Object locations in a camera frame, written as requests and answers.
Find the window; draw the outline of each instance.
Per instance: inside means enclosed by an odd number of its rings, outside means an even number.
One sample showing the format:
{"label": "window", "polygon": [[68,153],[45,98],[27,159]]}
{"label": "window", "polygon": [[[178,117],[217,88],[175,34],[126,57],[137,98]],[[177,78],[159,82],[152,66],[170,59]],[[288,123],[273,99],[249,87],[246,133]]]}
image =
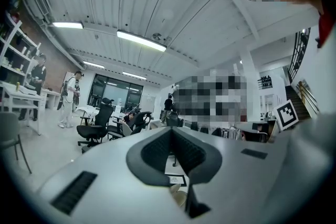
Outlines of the window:
{"label": "window", "polygon": [[120,105],[126,111],[136,107],[141,100],[143,87],[101,75],[93,80],[88,105],[99,106],[103,98],[113,100],[112,104]]}

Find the gray floor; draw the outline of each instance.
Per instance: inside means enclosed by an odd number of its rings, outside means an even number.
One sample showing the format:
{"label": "gray floor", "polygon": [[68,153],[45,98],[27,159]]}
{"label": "gray floor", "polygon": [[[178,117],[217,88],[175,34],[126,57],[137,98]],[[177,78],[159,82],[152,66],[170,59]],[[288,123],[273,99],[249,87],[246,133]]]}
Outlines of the gray floor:
{"label": "gray floor", "polygon": [[[76,131],[76,126],[80,123],[79,115],[74,114],[73,124],[75,127],[65,129],[57,126],[59,116],[60,111],[46,109],[41,117],[40,136],[31,128],[36,128],[36,122],[31,122],[31,127],[20,122],[23,150],[32,174],[29,174],[19,147],[17,147],[18,161],[15,159],[13,147],[5,151],[8,163],[12,166],[15,174],[22,178],[32,191],[36,191],[52,174],[81,156],[81,147],[77,145],[77,141],[84,139]],[[107,137],[103,139],[103,142],[108,142]],[[174,157],[169,157],[166,172],[185,174],[180,165],[173,167],[173,162]]]}

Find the fluorescent light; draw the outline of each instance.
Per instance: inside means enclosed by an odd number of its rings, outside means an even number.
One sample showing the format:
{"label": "fluorescent light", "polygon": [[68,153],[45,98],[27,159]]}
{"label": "fluorescent light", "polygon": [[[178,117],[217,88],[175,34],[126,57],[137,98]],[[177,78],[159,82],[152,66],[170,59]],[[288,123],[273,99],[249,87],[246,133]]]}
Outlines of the fluorescent light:
{"label": "fluorescent light", "polygon": [[133,88],[128,88],[128,87],[126,87],[127,89],[130,89],[130,90],[133,90],[133,91],[139,91],[138,89],[133,89]]}
{"label": "fluorescent light", "polygon": [[144,79],[144,80],[147,79],[147,78],[144,78],[144,77],[141,77],[141,76],[138,76],[138,75],[129,74],[129,73],[126,73],[126,72],[123,72],[122,74],[126,75],[126,76],[135,77],[135,78],[138,78],[138,79]]}
{"label": "fluorescent light", "polygon": [[96,64],[96,63],[86,62],[86,61],[83,61],[83,63],[85,63],[86,65],[89,65],[89,66],[99,67],[99,68],[105,69],[104,66],[98,65],[98,64]]}
{"label": "fluorescent light", "polygon": [[74,22],[53,22],[55,27],[63,27],[63,28],[76,28],[83,29],[82,23],[74,23]]}
{"label": "fluorescent light", "polygon": [[139,37],[139,36],[127,33],[127,32],[120,31],[120,30],[117,31],[117,36],[120,37],[120,38],[124,38],[124,39],[130,40],[130,41],[133,41],[133,42],[140,43],[142,45],[151,47],[153,49],[157,49],[159,51],[165,51],[167,49],[167,46],[165,46],[165,45],[162,45],[160,43],[153,42],[149,39]]}

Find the pillar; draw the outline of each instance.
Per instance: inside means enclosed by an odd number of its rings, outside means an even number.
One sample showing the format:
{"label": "pillar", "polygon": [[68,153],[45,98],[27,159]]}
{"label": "pillar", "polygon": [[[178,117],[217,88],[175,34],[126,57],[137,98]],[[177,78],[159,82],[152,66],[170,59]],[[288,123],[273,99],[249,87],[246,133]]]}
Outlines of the pillar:
{"label": "pillar", "polygon": [[258,79],[260,77],[257,72],[251,53],[247,48],[240,50],[240,58],[242,60],[244,76],[246,77],[246,99],[247,99],[247,121],[260,121],[260,94]]}

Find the brick wall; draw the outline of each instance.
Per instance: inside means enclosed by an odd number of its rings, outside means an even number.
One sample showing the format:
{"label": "brick wall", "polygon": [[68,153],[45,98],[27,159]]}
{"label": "brick wall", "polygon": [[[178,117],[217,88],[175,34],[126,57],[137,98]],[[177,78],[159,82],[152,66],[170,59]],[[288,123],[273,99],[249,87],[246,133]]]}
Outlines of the brick wall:
{"label": "brick wall", "polygon": [[47,57],[45,63],[47,77],[44,88],[52,88],[53,91],[60,92],[67,71],[74,73],[78,68],[51,43],[38,24],[31,18],[24,5],[20,9],[20,20],[22,31],[35,44],[41,43],[39,50]]}

